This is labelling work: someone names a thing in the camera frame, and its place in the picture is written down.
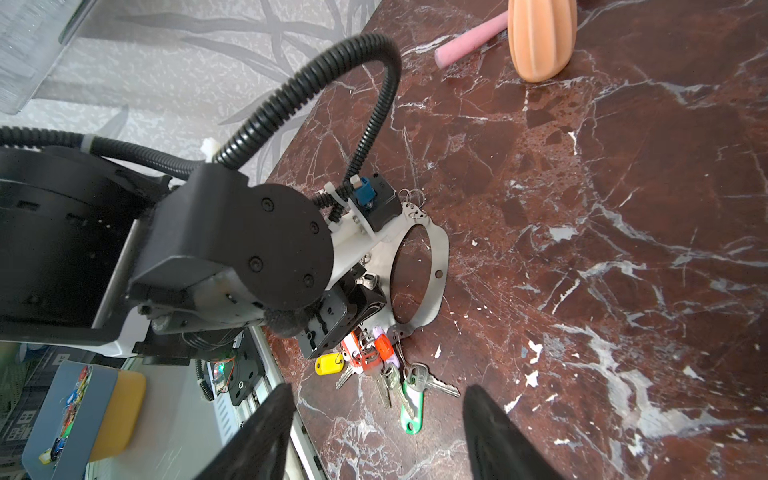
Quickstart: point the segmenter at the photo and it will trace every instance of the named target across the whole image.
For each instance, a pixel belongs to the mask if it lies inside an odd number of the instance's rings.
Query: yellow key tag
[[[342,370],[344,370],[344,356],[341,353],[322,355],[315,361],[317,375],[330,375]]]

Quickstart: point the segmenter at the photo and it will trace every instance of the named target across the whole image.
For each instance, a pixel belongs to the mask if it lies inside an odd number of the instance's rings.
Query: transparent plastic container
[[[29,101],[95,0],[0,0],[0,111]]]

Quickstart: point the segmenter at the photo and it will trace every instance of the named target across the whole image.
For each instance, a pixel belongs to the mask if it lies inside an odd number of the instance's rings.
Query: yellow bin
[[[128,447],[146,391],[147,378],[143,374],[118,371],[118,381],[101,420],[89,462],[120,455]]]

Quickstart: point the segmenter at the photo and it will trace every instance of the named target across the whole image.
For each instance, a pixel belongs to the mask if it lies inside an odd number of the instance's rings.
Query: brown marble countertop
[[[483,385],[565,478],[768,478],[768,2],[578,4],[573,58],[541,84],[506,34],[435,66],[506,2],[384,0],[366,28],[404,68],[364,172],[423,190],[451,242],[406,357]],[[271,180],[339,181],[381,72],[327,88]],[[416,232],[403,318],[428,265]],[[295,340],[271,344],[331,478],[470,477],[460,399],[427,392],[406,435],[371,379],[337,392]]]

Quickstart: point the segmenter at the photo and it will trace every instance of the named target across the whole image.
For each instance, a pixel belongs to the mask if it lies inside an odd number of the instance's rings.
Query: silver key
[[[379,395],[382,397],[382,405],[388,409],[390,406],[392,406],[392,403],[389,401],[389,389],[387,389],[386,386],[384,372],[376,373],[373,376],[373,381],[376,382],[376,388],[379,390]]]
[[[409,417],[414,418],[415,413],[413,412],[413,407],[411,406],[411,402],[408,401],[406,398],[406,394],[402,391],[402,382],[400,381],[400,371],[394,367],[391,363],[386,364],[386,370],[384,370],[384,380],[386,380],[386,386],[389,389],[389,391],[395,393],[395,397],[400,402],[400,405],[404,409],[406,409],[406,413]]]
[[[457,398],[461,396],[456,387],[437,380],[433,374],[429,373],[429,368],[423,363],[413,363],[406,366],[406,382],[408,387],[416,392],[434,389]]]
[[[340,389],[342,385],[344,385],[344,382],[349,380],[349,377],[352,376],[352,374],[355,372],[352,368],[352,364],[348,363],[346,366],[346,369],[342,372],[341,376],[339,377],[339,381],[336,382],[336,390]]]

